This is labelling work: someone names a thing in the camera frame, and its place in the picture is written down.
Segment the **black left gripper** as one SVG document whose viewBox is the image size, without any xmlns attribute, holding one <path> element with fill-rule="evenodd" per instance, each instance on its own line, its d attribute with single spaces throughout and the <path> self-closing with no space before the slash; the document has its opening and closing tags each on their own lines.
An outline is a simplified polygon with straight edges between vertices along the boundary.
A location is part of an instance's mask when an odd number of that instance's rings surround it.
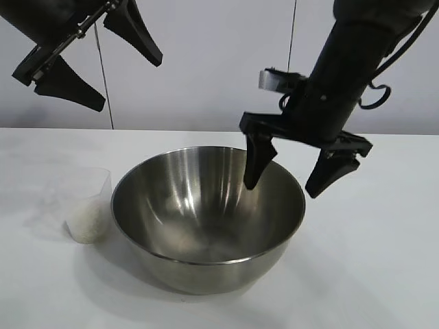
<svg viewBox="0 0 439 329">
<path fill-rule="evenodd" d="M 155 67 L 162 64 L 163 53 L 147 30 L 136 1 L 2 1 L 1 17 L 36 44 L 12 76 L 24 85 L 38 80 L 34 88 L 37 95 L 101 112 L 105 97 L 59 55 L 75 39 L 83 38 L 106 13 L 106 29 L 132 45 Z"/>
</svg>

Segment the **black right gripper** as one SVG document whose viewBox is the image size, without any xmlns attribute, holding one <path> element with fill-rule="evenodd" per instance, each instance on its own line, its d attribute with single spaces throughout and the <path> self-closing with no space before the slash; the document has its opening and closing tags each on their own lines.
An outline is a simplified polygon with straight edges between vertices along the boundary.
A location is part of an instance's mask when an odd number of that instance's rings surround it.
<svg viewBox="0 0 439 329">
<path fill-rule="evenodd" d="M 277 155 L 273 138 L 322 149 L 305 185 L 313 199 L 358 169 L 356 154 L 366 157 L 372 149 L 365 138 L 344 131 L 355 107 L 349 98 L 315 89 L 304 75 L 261 75 L 259 88 L 282 94 L 278 102 L 281 112 L 242 115 L 239 128 L 246 135 L 244 184 L 248 190 L 255 188 Z"/>
</svg>

